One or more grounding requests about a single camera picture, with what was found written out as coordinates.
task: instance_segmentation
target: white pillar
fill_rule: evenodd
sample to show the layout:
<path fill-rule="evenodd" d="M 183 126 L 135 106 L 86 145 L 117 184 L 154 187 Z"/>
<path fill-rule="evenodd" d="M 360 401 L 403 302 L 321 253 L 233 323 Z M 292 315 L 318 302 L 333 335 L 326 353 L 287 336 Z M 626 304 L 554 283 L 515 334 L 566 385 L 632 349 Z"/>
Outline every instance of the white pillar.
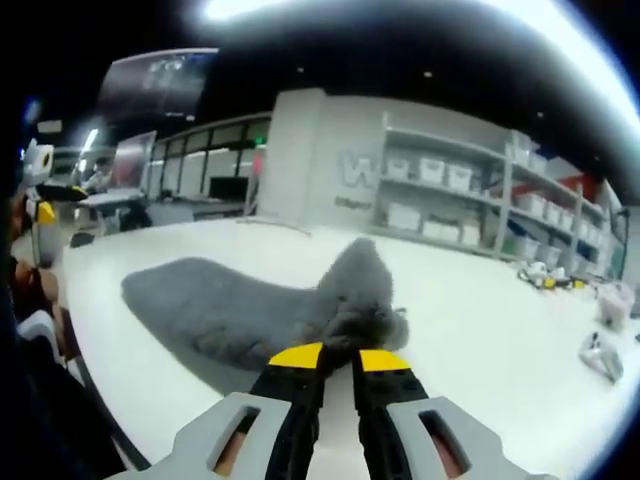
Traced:
<path fill-rule="evenodd" d="M 316 130 L 325 96 L 320 89 L 278 95 L 260 177 L 259 216 L 297 225 L 304 222 Z"/>

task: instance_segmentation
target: desk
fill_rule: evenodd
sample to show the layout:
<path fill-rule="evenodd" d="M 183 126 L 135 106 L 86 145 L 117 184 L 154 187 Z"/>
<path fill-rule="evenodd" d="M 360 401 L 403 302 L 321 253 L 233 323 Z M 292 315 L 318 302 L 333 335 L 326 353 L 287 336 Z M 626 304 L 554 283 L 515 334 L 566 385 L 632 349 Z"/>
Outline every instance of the desk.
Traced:
<path fill-rule="evenodd" d="M 91 195 L 89 198 L 78 202 L 81 207 L 94 208 L 100 210 L 116 209 L 130 204 L 131 202 L 137 202 L 145 198 L 142 190 L 138 188 L 116 188 L 108 190 L 105 193 L 97 193 Z"/>
<path fill-rule="evenodd" d="M 171 451 L 176 432 L 218 401 L 222 389 L 178 363 L 129 312 L 121 280 L 201 256 L 265 281 L 313 287 L 357 234 L 311 232 L 215 220 L 123 233 L 65 251 L 69 307 L 85 363 L 110 413 L 150 462 Z M 578 359 L 581 342 L 596 328 L 596 304 L 582 298 L 584 291 L 538 292 L 500 262 L 374 238 L 393 274 L 394 306 L 407 308 L 411 338 L 401 355 L 430 396 L 446 395 L 492 428 L 507 458 L 522 468 L 575 478 L 632 404 L 640 379 L 637 331 L 615 339 L 625 376 L 611 386 Z M 252 379 L 239 379 L 232 369 L 216 374 L 216 385 L 227 387 Z M 327 469 L 339 478 L 369 478 L 349 375 L 339 372 L 328 382 L 309 478 L 326 479 Z"/>

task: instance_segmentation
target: glass window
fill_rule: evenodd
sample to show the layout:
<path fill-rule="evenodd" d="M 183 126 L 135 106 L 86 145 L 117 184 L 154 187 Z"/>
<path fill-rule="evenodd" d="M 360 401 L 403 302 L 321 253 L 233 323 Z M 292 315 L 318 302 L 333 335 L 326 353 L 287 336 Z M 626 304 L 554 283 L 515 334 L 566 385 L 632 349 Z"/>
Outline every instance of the glass window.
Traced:
<path fill-rule="evenodd" d="M 181 155 L 182 154 L 182 142 L 184 142 L 183 138 L 178 138 L 176 140 L 173 140 L 170 144 L 169 144 L 169 155 L 172 157 L 175 157 L 177 155 Z"/>
<path fill-rule="evenodd" d="M 209 162 L 205 174 L 204 191 L 209 191 L 209 178 L 234 177 L 236 175 L 236 163 L 238 152 L 226 148 L 209 151 Z"/>
<path fill-rule="evenodd" d="M 184 157 L 182 178 L 180 179 L 180 196 L 196 197 L 200 191 L 202 169 L 204 168 L 205 152 L 190 153 Z"/>
<path fill-rule="evenodd" d="M 167 159 L 167 166 L 164 170 L 164 181 L 162 190 L 178 192 L 178 177 L 180 176 L 180 157 Z"/>
<path fill-rule="evenodd" d="M 207 141 L 209 140 L 209 130 L 194 133 L 187 140 L 187 153 L 197 152 L 198 150 L 207 149 Z"/>
<path fill-rule="evenodd" d="M 160 196 L 160 177 L 162 175 L 162 160 L 156 160 L 149 164 L 149 198 L 155 199 Z"/>
<path fill-rule="evenodd" d="M 261 155 L 262 150 L 244 150 L 240 157 L 240 169 L 238 170 L 239 177 L 250 177 L 253 170 L 253 163 L 256 157 Z"/>
<path fill-rule="evenodd" d="M 164 153 L 167 151 L 167 144 L 165 142 L 156 142 L 153 149 L 154 160 L 164 160 Z"/>
<path fill-rule="evenodd" d="M 220 127 L 213 130 L 213 140 L 211 145 L 220 145 L 228 142 L 237 142 L 242 136 L 242 125 L 231 125 L 230 127 Z"/>
<path fill-rule="evenodd" d="M 269 120 L 264 122 L 252 123 L 249 125 L 247 131 L 247 138 L 249 140 L 263 140 L 266 142 L 267 135 L 269 134 Z"/>

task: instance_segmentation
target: fluffy fabric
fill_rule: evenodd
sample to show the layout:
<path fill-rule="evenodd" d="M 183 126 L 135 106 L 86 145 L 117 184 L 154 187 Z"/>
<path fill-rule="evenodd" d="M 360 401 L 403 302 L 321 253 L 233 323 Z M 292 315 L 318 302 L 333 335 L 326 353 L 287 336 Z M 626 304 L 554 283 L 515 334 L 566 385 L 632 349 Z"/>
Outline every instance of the fluffy fabric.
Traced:
<path fill-rule="evenodd" d="M 391 308 L 391 274 L 364 238 L 340 254 L 315 289 L 281 287 L 185 258 L 129 275 L 122 295 L 151 332 L 249 370 L 294 345 L 396 350 L 409 335 L 406 319 Z"/>

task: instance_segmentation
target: person's arm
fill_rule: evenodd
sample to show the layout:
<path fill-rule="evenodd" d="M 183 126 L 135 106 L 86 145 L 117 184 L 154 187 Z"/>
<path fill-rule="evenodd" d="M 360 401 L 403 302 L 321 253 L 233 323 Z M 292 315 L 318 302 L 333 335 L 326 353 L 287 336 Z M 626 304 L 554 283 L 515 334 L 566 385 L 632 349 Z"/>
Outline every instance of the person's arm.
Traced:
<path fill-rule="evenodd" d="M 48 421 L 45 405 L 35 395 L 18 343 L 7 280 L 9 272 L 9 202 L 0 205 L 0 384 L 1 432 L 10 458 L 24 478 L 93 479 L 92 472 L 64 445 Z"/>

